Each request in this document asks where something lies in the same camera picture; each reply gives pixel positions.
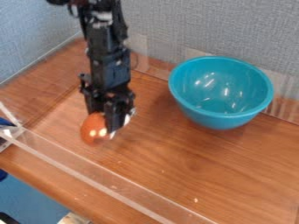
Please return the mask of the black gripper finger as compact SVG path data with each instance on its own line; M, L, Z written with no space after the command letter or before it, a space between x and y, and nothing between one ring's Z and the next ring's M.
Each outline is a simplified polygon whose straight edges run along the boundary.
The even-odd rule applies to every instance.
M83 92L89 113L105 112L105 96L98 91L85 90Z
M125 101L109 101L105 105L105 118L107 132L113 133L126 126L126 119L135 112L133 103Z

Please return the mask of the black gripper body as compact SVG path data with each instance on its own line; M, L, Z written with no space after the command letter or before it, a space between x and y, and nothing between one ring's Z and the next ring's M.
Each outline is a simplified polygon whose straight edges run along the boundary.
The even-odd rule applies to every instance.
M79 75L79 91L98 91L107 102L129 102L135 106L137 95L129 87L131 81L131 51L117 50L113 53L87 50L90 73Z

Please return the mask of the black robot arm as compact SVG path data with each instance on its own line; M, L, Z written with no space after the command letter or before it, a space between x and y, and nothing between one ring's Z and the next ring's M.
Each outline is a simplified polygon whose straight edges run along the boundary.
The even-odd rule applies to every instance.
M46 0L65 6L79 20L87 41L90 72L83 73L79 91L87 110L101 113L110 133L126 125L135 112L137 95L130 89L131 50L126 45L127 22L121 0Z

